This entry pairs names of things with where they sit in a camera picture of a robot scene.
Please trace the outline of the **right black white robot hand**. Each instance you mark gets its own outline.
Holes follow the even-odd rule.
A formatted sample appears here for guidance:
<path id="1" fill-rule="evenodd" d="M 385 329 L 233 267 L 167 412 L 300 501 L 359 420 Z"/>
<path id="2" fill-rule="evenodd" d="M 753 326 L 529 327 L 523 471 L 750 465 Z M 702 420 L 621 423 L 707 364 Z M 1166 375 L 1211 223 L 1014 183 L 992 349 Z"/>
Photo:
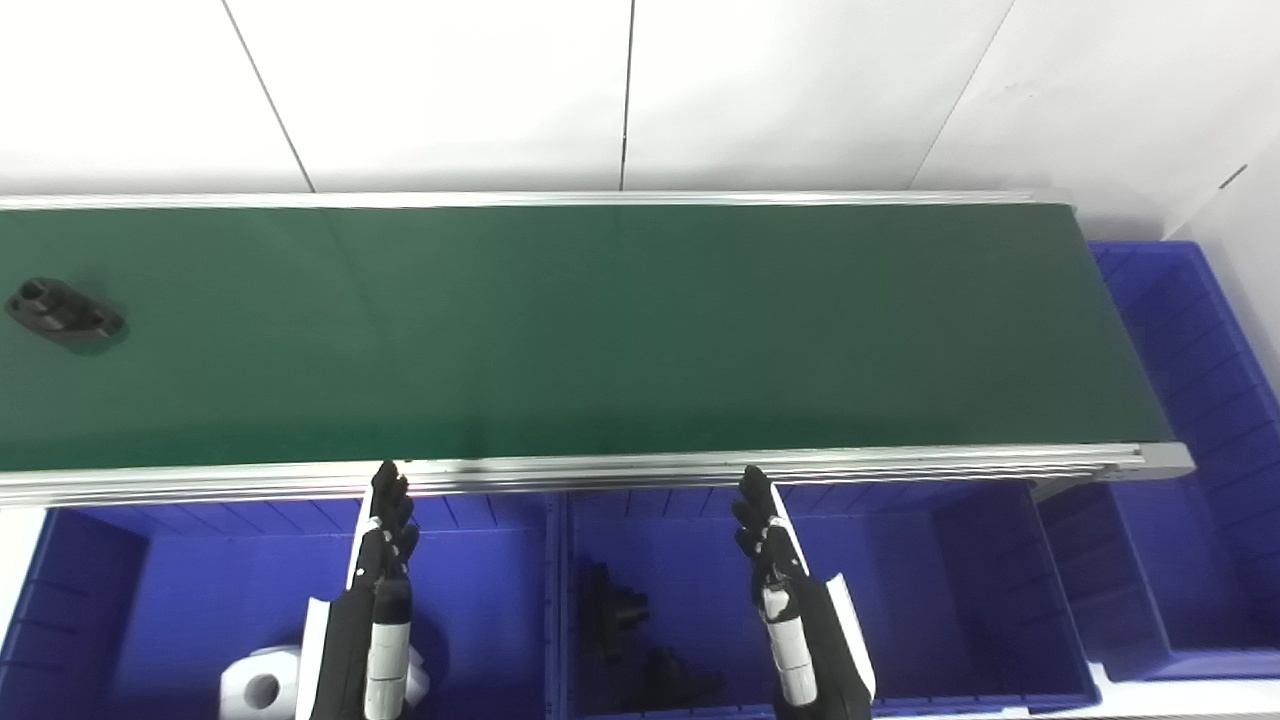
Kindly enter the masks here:
<path id="1" fill-rule="evenodd" d="M 732 512 L 777 678 L 774 716 L 869 719 L 876 673 L 844 575 L 810 573 L 780 489 L 760 468 L 745 468 Z"/>

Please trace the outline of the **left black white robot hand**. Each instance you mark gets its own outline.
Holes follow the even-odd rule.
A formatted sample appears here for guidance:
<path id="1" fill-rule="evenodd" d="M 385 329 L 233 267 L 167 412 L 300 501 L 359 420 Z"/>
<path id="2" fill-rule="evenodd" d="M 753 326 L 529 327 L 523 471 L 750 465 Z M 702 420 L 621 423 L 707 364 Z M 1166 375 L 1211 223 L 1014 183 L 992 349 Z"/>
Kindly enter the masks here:
<path id="1" fill-rule="evenodd" d="M 294 717 L 401 719 L 411 708 L 412 512 L 407 479 L 384 461 L 361 498 L 344 589 L 308 601 Z"/>

